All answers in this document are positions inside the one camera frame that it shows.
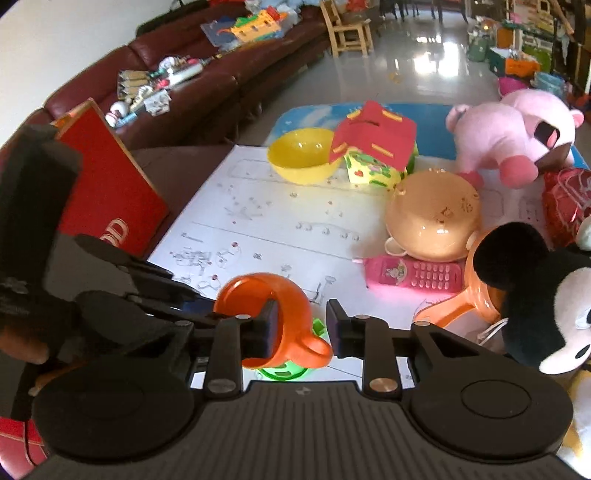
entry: toy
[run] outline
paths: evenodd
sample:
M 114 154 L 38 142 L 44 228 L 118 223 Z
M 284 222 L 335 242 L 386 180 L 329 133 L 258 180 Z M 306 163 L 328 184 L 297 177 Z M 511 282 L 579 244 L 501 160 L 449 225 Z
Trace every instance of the toy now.
M 591 216 L 591 171 L 565 168 L 544 173 L 544 217 L 555 247 L 574 242 L 585 218 Z
M 279 21 L 287 14 L 280 14 L 275 8 L 268 7 L 256 15 L 240 17 L 230 31 L 241 42 L 273 38 L 281 32 Z
M 109 108 L 109 112 L 105 115 L 105 120 L 111 128 L 115 128 L 117 123 L 129 114 L 129 105 L 125 102 L 115 102 Z
M 474 252 L 485 236 L 485 233 L 479 235 L 470 247 L 464 266 L 464 289 L 450 299 L 420 310 L 414 316 L 413 322 L 428 320 L 438 327 L 445 328 L 471 310 L 476 310 L 478 315 L 488 323 L 494 324 L 499 320 L 499 309 L 504 292 L 486 285 L 474 272 Z
M 330 162 L 345 158 L 349 181 L 392 187 L 413 172 L 417 124 L 368 101 L 335 130 Z
M 542 120 L 555 127 L 557 140 L 548 146 L 536 139 L 535 135 L 528 136 L 527 156 L 533 161 L 538 161 L 548 153 L 549 148 L 559 145 L 574 144 L 575 129 L 584 122 L 582 112 L 571 109 L 562 100 L 542 90 L 519 90 L 512 92 L 501 100 L 504 105 L 509 105 L 519 110 L 526 117 L 534 117 L 538 122 Z M 569 153 L 562 166 L 571 166 L 574 163 L 573 154 Z
M 275 140 L 267 151 L 273 169 L 284 179 L 299 185 L 326 180 L 339 162 L 329 163 L 333 133 L 326 128 L 300 128 Z
M 467 256 L 480 228 L 480 197 L 453 173 L 419 171 L 396 185 L 385 222 L 387 254 L 452 262 Z
M 474 253 L 476 275 L 506 292 L 506 351 L 545 374 L 570 372 L 591 353 L 590 226 L 583 222 L 576 244 L 550 251 L 531 225 L 507 223 Z
M 304 368 L 329 364 L 330 345 L 312 332 L 312 311 L 306 294 L 291 280 L 271 273 L 243 275 L 230 280 L 217 296 L 213 311 L 224 315 L 259 315 L 267 300 L 278 303 L 278 332 L 270 358 L 249 358 L 246 368 L 268 368 L 288 360 Z
M 421 262 L 389 255 L 353 261 L 363 264 L 367 287 L 384 295 L 390 293 L 392 287 L 438 296 L 458 293 L 462 289 L 462 268 L 455 263 Z
M 322 323 L 322 320 L 314 319 L 312 322 L 312 331 L 318 337 L 325 336 L 326 327 L 324 326 L 324 323 Z M 277 367 L 261 368 L 259 372 L 261 372 L 261 374 L 267 377 L 269 380 L 274 380 L 276 382 L 289 382 L 289 380 L 296 380 L 303 377 L 310 370 L 310 368 L 300 367 L 294 362 L 288 360 L 284 364 L 278 365 Z
M 573 422 L 557 456 L 585 478 L 591 478 L 591 361 L 575 373 L 567 387 Z
M 446 118 L 456 143 L 456 173 L 478 188 L 483 180 L 477 170 L 498 169 L 504 185 L 520 189 L 537 178 L 535 162 L 574 141 L 582 118 L 554 95 L 534 89 L 509 93 L 498 103 L 456 105 Z M 572 164 L 572 154 L 567 159 L 563 164 Z

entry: white wall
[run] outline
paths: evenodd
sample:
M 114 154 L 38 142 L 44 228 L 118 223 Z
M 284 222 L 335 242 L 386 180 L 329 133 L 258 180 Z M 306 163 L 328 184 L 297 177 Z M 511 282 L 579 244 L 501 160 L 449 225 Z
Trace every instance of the white wall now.
M 19 0 L 0 18 L 0 145 L 45 99 L 171 0 Z

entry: stuffed toy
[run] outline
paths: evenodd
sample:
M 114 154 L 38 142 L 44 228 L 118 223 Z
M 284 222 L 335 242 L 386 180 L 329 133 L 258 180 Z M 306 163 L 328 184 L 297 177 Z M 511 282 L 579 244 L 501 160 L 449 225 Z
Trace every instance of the stuffed toy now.
M 590 225 L 582 223 L 576 244 L 550 251 L 533 226 L 507 223 L 474 253 L 476 275 L 506 292 L 506 351 L 545 374 L 570 372 L 591 354 Z
M 583 112 L 575 109 L 569 110 L 556 95 L 543 90 L 518 90 L 503 97 L 501 103 L 517 108 L 523 115 L 534 116 L 555 127 L 558 138 L 553 148 L 564 144 L 574 144 L 574 131 L 584 122 Z M 537 161 L 548 153 L 548 145 L 543 144 L 534 136 L 530 139 L 528 150 L 530 158 Z M 570 167 L 573 164 L 573 154 L 569 152 L 563 166 Z
M 481 168 L 498 169 L 501 182 L 520 189 L 538 176 L 537 162 L 563 167 L 573 157 L 574 129 L 583 122 L 554 95 L 540 90 L 519 90 L 500 102 L 454 106 L 446 128 L 456 143 L 456 173 L 476 188 L 483 186 Z M 549 153 L 552 162 L 546 157 Z
M 591 362 L 576 372 L 567 386 L 573 402 L 573 422 L 557 455 L 574 470 L 591 478 Z
M 504 185 L 519 189 L 534 181 L 538 168 L 528 156 L 535 130 L 521 112 L 499 102 L 456 105 L 446 118 L 456 143 L 456 173 L 475 188 L 484 181 L 480 168 L 498 169 Z

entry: phone keypad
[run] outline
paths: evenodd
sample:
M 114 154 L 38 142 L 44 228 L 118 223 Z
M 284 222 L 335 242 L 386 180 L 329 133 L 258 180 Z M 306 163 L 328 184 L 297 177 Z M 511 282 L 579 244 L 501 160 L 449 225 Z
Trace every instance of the phone keypad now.
M 415 262 L 414 278 L 411 285 L 419 288 L 431 288 L 433 290 L 449 290 L 449 265 L 434 265 L 426 262 Z

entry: yellow bowl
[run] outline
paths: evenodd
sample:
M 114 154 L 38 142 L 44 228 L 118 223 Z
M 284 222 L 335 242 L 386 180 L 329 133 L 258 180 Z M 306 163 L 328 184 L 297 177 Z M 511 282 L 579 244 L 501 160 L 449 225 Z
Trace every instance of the yellow bowl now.
M 326 180 L 339 167 L 329 163 L 334 133 L 325 128 L 300 128 L 275 140 L 267 152 L 273 169 L 284 179 L 308 185 Z

